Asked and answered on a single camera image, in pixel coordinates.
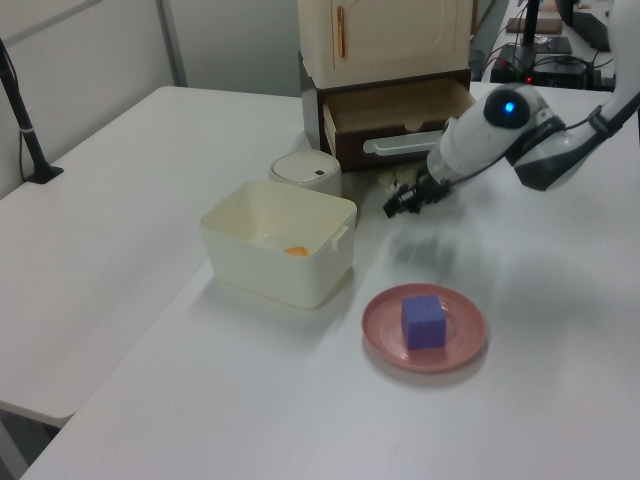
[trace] wooden drawer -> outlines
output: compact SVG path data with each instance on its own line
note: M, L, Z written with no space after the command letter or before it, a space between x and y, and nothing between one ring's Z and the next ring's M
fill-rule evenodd
M330 93L322 106L323 133L345 171L414 161L426 153L415 154L412 144L428 136L416 134L442 130L473 103L468 87L447 77ZM377 139L390 143L390 137L398 137L397 149L365 147Z

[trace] blue foam block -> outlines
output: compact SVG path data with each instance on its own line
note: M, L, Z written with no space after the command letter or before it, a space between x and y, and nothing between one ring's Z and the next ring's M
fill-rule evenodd
M437 295L402 299L402 333L409 350L444 347L447 319Z

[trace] drawer handle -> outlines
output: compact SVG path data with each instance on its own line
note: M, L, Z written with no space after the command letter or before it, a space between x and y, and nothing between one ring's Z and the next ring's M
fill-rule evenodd
M364 142L364 153L372 153L380 157L403 155L405 153L428 152L436 146L442 136L442 130L432 132L410 133L397 137L373 138Z

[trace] dark pole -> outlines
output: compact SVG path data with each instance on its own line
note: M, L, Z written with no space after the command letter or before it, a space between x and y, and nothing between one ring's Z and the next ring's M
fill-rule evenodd
M18 90L18 84L13 77L13 72L9 64L9 58L7 50L0 39L0 78L2 79L2 85L4 86L7 97L9 97L9 103L13 109L13 114L18 120L18 126L20 127L20 133L24 137L24 141L27 144L29 153L33 160L33 175L27 177L28 182L47 183L54 177L57 177L62 173L62 169L59 167L53 167L47 163L40 148L38 137L31 125L31 119L27 113L27 108L22 101L22 96Z
M527 4L527 17L524 21L524 38L522 39L522 45L524 46L532 46L534 44L539 10L540 0L529 0Z

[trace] white cabinet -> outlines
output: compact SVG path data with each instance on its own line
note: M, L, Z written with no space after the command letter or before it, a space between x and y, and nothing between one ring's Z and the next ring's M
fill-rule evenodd
M298 0L316 87L467 68L472 0Z

